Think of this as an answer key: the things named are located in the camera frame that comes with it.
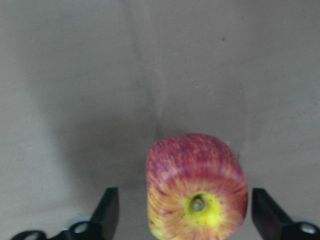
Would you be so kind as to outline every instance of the gray surface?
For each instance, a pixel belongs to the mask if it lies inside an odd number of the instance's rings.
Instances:
[[[147,151],[188,132],[320,224],[319,43],[316,0],[1,0],[0,239],[52,237],[110,186],[114,239],[154,239]],[[260,239],[250,217],[235,239]]]

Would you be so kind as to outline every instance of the red apple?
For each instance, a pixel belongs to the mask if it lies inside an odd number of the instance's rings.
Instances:
[[[247,181],[216,137],[193,133],[156,142],[146,179],[149,228],[159,240],[224,240],[243,224]]]

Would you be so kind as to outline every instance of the apple stem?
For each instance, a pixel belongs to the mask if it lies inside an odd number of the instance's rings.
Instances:
[[[200,212],[206,206],[205,201],[201,198],[201,196],[196,196],[191,201],[191,208],[195,212]]]

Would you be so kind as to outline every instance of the gray floor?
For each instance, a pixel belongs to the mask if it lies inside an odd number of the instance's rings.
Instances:
[[[114,240],[154,239],[147,151],[189,132],[320,225],[320,2],[0,0],[0,239],[52,237],[111,186]],[[236,239],[261,239],[250,215]]]

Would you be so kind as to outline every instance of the apple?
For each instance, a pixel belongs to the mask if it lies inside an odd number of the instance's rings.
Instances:
[[[148,224],[159,240],[224,240],[246,217],[245,175],[216,137],[190,133],[156,142],[146,180]]]

